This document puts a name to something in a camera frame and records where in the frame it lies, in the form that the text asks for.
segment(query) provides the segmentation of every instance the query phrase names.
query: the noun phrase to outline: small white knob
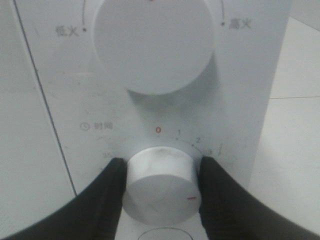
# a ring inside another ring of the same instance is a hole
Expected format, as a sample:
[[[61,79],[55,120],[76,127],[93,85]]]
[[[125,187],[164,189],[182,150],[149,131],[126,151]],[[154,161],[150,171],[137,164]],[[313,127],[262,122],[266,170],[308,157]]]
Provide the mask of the small white knob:
[[[105,0],[95,16],[93,38],[108,76],[148,95],[190,84],[214,52],[206,0]]]
[[[193,159],[172,147],[151,147],[128,162],[123,208],[147,225],[172,226],[193,216],[200,207]]]

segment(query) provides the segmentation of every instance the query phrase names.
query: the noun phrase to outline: white floor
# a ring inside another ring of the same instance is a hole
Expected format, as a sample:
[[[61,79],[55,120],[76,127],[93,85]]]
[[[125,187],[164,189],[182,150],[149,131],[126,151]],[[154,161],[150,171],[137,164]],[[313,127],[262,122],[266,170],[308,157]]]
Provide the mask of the white floor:
[[[320,31],[290,18],[249,191],[320,234]]]

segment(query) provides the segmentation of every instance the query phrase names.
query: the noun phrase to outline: white appliance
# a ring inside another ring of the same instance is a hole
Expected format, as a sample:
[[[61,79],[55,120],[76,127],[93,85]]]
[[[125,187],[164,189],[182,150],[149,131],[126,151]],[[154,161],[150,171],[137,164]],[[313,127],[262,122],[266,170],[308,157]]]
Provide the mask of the white appliance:
[[[117,157],[129,162],[115,239],[207,239],[200,160],[248,187],[290,3],[1,1],[0,238]]]

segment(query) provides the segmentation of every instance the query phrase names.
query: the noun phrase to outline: round button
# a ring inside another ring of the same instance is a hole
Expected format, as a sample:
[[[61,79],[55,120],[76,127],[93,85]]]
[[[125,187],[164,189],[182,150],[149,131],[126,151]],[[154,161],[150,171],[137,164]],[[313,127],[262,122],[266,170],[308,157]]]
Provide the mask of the round button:
[[[172,147],[151,147],[128,162],[123,208],[137,221],[172,226],[196,212],[201,203],[193,159]]]
[[[138,240],[192,240],[192,237],[177,228],[158,228],[143,233]]]
[[[107,76],[147,95],[190,84],[214,52],[206,0],[105,0],[95,15],[93,38]]]

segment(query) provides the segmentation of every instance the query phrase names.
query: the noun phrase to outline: large white knob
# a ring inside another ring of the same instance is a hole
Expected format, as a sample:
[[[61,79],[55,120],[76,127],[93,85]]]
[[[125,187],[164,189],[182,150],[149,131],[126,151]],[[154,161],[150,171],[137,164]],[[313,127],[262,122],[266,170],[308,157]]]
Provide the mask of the large white knob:
[[[200,207],[193,159],[172,147],[151,147],[128,162],[123,208],[132,218],[153,226],[172,226]]]
[[[107,75],[148,95],[190,84],[214,51],[206,0],[105,0],[95,16],[93,38]]]

